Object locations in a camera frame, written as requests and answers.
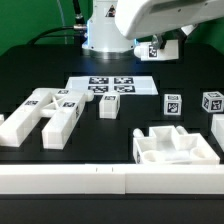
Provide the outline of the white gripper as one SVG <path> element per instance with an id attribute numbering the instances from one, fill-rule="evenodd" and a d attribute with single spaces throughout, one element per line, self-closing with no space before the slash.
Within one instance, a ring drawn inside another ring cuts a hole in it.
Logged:
<path id="1" fill-rule="evenodd" d="M 118 0 L 115 24 L 126 39 L 180 28 L 188 37 L 198 23 L 224 17 L 224 0 Z M 152 45 L 164 49 L 166 40 L 154 35 Z"/>

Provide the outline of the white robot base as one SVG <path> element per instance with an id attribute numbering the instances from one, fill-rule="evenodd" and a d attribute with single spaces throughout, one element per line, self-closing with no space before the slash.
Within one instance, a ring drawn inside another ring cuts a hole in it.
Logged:
<path id="1" fill-rule="evenodd" d="M 115 25 L 118 0 L 93 0 L 93 13 L 87 21 L 83 54 L 99 59 L 121 59 L 134 55 L 135 40 L 127 40 Z"/>

